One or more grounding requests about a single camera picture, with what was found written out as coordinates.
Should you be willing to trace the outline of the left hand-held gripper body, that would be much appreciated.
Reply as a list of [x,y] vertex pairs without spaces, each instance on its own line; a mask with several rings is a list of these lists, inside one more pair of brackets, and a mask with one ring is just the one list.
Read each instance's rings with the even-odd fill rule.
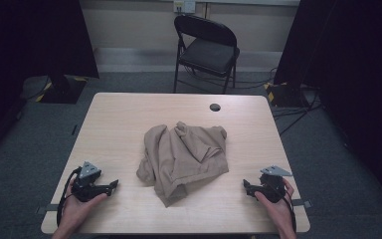
[[72,194],[81,202],[88,202],[100,194],[110,195],[108,185],[95,185],[100,177],[101,170],[92,163],[85,161],[80,174],[76,177],[72,186]]

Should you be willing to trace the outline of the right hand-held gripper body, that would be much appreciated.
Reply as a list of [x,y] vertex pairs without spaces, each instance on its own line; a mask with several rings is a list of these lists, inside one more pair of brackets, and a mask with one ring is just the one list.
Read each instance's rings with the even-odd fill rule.
[[271,203],[277,203],[280,200],[288,202],[284,177],[291,176],[291,173],[277,165],[263,168],[261,173],[261,193],[265,198]]

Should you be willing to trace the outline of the beige garment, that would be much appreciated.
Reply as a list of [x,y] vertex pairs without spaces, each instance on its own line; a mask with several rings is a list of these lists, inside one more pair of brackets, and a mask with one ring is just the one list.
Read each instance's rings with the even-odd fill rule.
[[154,185],[165,207],[187,196],[186,185],[229,171],[227,132],[221,126],[202,127],[179,121],[161,124],[144,135],[144,158],[137,177]]

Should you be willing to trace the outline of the person's right hand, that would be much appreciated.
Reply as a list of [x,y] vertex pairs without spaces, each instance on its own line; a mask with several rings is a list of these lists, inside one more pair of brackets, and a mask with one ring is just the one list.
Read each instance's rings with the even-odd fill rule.
[[256,192],[256,196],[257,199],[266,207],[269,216],[273,220],[274,224],[277,226],[278,230],[292,229],[295,232],[295,230],[293,229],[292,216],[290,213],[290,203],[291,197],[293,195],[293,188],[285,178],[284,183],[286,187],[286,199],[288,200],[288,202],[280,200],[277,203],[271,203],[259,191]]

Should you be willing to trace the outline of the person's left hand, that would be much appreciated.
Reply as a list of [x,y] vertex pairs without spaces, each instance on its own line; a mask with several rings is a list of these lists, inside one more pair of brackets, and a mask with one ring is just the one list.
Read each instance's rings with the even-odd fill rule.
[[67,189],[67,199],[63,206],[62,218],[60,221],[60,229],[76,230],[87,219],[90,212],[101,202],[107,199],[105,193],[99,194],[88,202],[79,201],[72,194],[72,185],[74,181],[71,180]]

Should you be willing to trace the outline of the black stand base yellow stripes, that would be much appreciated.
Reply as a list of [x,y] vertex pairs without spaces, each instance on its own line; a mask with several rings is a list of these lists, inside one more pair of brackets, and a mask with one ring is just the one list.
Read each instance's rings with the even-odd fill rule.
[[269,102],[277,108],[307,108],[309,103],[301,88],[287,83],[274,85],[264,84]]
[[37,103],[74,105],[88,81],[80,77],[51,75],[44,90],[37,96]]

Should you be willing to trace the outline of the black folding chair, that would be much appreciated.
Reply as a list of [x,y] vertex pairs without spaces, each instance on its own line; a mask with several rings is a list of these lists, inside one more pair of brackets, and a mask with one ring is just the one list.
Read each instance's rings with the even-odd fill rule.
[[224,78],[222,93],[229,82],[236,86],[237,60],[240,49],[237,38],[224,24],[193,15],[178,15],[174,19],[178,35],[173,92],[177,90],[179,66]]

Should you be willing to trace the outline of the black curtain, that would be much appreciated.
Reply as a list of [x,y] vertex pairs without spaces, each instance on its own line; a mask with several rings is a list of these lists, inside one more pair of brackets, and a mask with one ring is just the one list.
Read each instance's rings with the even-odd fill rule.
[[382,0],[299,0],[274,82],[319,88],[382,185]]
[[0,139],[26,102],[24,82],[51,75],[98,76],[80,0],[0,0]]

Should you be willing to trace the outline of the white wall socket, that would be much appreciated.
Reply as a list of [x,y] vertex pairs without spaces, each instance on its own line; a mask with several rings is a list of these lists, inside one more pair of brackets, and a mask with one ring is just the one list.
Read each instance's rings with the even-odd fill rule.
[[196,2],[194,0],[174,0],[173,12],[194,14],[196,11]]

